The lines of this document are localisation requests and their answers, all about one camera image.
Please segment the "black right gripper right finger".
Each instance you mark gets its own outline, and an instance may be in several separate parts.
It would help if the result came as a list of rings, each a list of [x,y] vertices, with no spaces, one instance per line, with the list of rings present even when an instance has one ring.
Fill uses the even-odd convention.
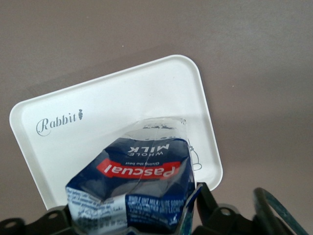
[[[253,222],[229,207],[219,206],[206,183],[197,183],[197,209],[201,220],[194,235],[253,235]]]

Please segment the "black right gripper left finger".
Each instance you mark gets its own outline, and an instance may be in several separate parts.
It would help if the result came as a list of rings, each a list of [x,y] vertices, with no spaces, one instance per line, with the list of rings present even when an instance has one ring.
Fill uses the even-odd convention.
[[[75,235],[68,206],[51,208],[36,221],[26,224],[22,218],[0,222],[2,235]]]

